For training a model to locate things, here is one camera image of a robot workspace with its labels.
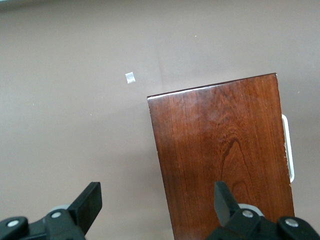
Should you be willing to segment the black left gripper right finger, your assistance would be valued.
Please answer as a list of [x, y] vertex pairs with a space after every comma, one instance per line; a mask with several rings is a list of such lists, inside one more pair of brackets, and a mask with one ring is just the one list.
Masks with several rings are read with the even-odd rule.
[[239, 204], [224, 181], [214, 183], [214, 209], [220, 226], [208, 240], [318, 240], [320, 235], [305, 220], [282, 216], [268, 220], [255, 206]]

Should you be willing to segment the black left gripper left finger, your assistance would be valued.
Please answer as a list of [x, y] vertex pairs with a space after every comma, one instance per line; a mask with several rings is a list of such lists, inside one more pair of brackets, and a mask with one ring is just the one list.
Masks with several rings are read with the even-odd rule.
[[66, 209], [49, 212], [29, 223], [24, 216], [0, 221], [2, 240], [84, 240], [102, 209], [100, 182], [91, 182]]

